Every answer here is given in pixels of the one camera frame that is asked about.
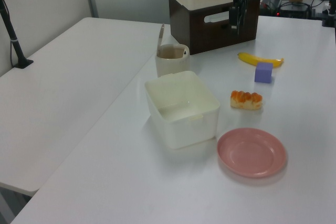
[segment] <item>plastic box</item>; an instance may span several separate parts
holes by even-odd
[[[216,134],[220,103],[191,71],[167,74],[145,83],[153,122],[172,149]]]

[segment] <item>white cup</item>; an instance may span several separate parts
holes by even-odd
[[[190,51],[186,45],[167,44],[159,47],[159,54],[155,56],[158,77],[170,73],[189,70]]]

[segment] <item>orange topping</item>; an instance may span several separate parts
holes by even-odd
[[[245,101],[252,100],[252,95],[249,92],[245,93]]]
[[[263,97],[260,94],[252,93],[253,102],[260,102],[263,100]]]
[[[233,98],[236,102],[245,102],[245,101],[251,101],[252,102],[260,102],[263,100],[263,97],[258,93],[249,93],[244,91],[237,91],[234,90],[231,93],[231,98]]]
[[[238,93],[237,90],[232,91],[232,93],[231,93],[231,98],[236,98],[237,93]]]
[[[237,102],[245,102],[244,91],[239,91],[238,92],[236,101]]]

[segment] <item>gray floor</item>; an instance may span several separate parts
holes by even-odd
[[[2,200],[0,202],[0,224],[9,224],[31,199],[29,196],[1,187],[0,194],[0,201]]]

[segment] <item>brown wooden box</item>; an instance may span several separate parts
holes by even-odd
[[[228,20],[205,23],[206,16],[229,11],[232,3],[188,10],[176,0],[169,0],[171,34],[180,44],[198,54],[256,38],[260,0],[248,0],[247,12],[239,35],[231,31]]]

